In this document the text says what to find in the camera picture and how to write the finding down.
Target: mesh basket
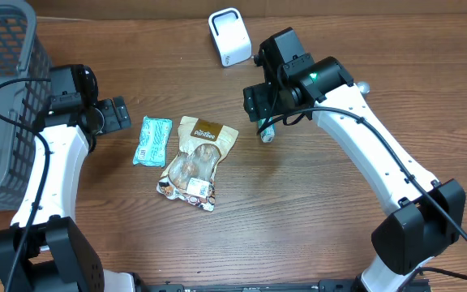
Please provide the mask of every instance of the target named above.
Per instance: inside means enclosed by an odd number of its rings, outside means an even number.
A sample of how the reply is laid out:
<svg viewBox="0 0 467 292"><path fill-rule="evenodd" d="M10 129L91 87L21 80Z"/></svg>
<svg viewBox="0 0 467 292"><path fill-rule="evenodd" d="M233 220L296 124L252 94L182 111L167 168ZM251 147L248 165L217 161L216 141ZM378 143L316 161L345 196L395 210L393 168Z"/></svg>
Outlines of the mesh basket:
<svg viewBox="0 0 467 292"><path fill-rule="evenodd" d="M0 83L19 77L49 77L51 66L36 36L33 9L21 0L0 1ZM9 86L11 92L7 96L13 95L14 99L7 99L15 113L12 115L11 110L10 118L32 125L49 95L49 86L48 82ZM0 152L0 210L17 209L32 171L35 144L32 133L21 128L0 123L0 131L6 133L6 145Z"/></svg>

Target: snack bag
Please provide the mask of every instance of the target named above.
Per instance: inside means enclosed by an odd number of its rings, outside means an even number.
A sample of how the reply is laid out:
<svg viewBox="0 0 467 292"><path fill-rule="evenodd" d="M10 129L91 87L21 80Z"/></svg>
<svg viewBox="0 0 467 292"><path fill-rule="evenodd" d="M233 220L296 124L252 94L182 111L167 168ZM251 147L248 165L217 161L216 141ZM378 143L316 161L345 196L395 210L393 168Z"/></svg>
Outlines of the snack bag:
<svg viewBox="0 0 467 292"><path fill-rule="evenodd" d="M133 165L165 166L165 148L171 129L172 121L169 119L144 117Z"/></svg>
<svg viewBox="0 0 467 292"><path fill-rule="evenodd" d="M231 127L183 117L179 124L179 154L161 174L156 190L207 211L216 204L217 164L234 146L239 132Z"/></svg>

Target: white device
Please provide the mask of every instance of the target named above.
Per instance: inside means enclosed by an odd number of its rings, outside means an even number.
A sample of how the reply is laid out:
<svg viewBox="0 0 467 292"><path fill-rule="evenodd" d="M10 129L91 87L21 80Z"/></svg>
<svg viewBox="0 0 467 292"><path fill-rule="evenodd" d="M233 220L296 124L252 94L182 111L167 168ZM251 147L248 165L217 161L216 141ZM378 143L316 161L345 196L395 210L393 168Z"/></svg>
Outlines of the white device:
<svg viewBox="0 0 467 292"><path fill-rule="evenodd" d="M235 8L226 8L208 17L210 34L224 67L232 66L251 57L251 41Z"/></svg>

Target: brown label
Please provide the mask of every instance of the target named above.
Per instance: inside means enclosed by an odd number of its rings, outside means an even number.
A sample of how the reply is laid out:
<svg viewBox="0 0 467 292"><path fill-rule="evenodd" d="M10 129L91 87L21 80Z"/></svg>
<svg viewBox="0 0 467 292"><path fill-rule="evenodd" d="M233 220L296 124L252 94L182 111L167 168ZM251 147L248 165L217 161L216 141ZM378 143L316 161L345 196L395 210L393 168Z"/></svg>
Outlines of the brown label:
<svg viewBox="0 0 467 292"><path fill-rule="evenodd" d="M223 125L198 119L194 129L192 129L191 136L214 142L222 128Z"/></svg>

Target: wood grain surface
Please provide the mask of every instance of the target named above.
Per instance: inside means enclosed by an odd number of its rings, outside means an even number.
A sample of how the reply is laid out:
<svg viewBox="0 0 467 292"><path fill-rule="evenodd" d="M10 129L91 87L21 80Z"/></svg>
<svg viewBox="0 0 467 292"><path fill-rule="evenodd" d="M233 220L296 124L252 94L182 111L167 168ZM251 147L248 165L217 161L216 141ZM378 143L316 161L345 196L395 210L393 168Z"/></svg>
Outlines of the wood grain surface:
<svg viewBox="0 0 467 292"><path fill-rule="evenodd" d="M40 16L196 19L236 7L243 17L467 13L467 0L28 0Z"/></svg>
<svg viewBox="0 0 467 292"><path fill-rule="evenodd" d="M467 191L467 15L247 19L255 52L283 28L316 60L337 57L371 84L369 105L404 148L441 181ZM250 60L221 68L205 19L43 23L56 64L89 65L100 98L125 97L133 127L99 138L82 169L77 224L105 268L147 283L279 283L353 278L373 259L371 232L385 216L340 147L312 122L277 127L262 144L242 89L263 81ZM162 169L133 166L143 116L181 116L239 130L219 164L216 210L156 193ZM14 212L0 212L0 230ZM463 226L467 230L467 202ZM431 262L467 273L460 240ZM434 291L467 281L428 273Z"/></svg>

